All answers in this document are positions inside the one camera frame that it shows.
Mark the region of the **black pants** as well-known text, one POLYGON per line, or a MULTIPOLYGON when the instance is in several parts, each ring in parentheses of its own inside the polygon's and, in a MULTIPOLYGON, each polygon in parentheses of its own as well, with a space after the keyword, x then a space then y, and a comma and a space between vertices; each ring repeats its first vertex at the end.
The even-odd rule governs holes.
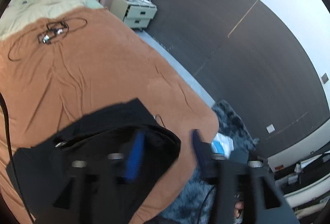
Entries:
POLYGON ((36 223, 128 223, 180 148, 180 139, 133 99, 17 149, 6 172, 36 223), (125 161, 139 131, 145 132, 143 163, 129 183, 125 161))

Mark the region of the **blue white packet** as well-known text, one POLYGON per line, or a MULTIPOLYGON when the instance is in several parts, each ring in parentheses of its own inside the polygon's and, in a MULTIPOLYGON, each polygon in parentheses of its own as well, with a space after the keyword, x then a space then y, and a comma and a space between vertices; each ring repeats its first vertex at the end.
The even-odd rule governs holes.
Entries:
POLYGON ((228 136, 217 133, 211 142, 211 148, 213 153, 220 154, 228 159, 234 150, 233 140, 228 136))

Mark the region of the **grey shaggy rug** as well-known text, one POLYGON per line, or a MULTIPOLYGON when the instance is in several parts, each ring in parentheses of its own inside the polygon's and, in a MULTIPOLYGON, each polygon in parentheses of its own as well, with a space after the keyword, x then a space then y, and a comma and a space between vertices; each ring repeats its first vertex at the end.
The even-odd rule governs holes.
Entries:
POLYGON ((197 168, 175 201, 148 223, 208 223, 215 196, 215 186, 211 183, 218 179, 213 154, 224 153, 227 158, 232 149, 247 153, 256 150, 259 139, 251 137, 243 120, 227 101, 218 100, 212 110, 219 121, 217 135, 208 144, 197 142, 197 132, 193 132, 197 168))

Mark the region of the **orange-brown bed blanket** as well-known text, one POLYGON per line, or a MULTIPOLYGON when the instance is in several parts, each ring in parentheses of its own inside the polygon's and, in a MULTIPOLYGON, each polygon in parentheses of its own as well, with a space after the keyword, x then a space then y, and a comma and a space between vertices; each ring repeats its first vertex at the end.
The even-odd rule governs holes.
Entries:
POLYGON ((1 41, 1 94, 9 112, 12 148, 33 147, 86 114, 138 98, 181 140, 178 160, 131 217, 144 223, 168 207, 196 163, 190 131, 211 141, 216 114, 170 64, 106 9, 60 16, 68 33, 46 45, 38 35, 48 18, 1 41))

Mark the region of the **white bedside drawer cabinet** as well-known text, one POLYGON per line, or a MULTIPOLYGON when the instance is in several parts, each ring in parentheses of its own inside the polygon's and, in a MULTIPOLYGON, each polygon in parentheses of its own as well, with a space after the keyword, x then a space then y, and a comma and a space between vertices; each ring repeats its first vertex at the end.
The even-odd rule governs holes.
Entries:
POLYGON ((113 0, 110 12, 131 29, 146 29, 157 12, 157 6, 140 0, 113 0))

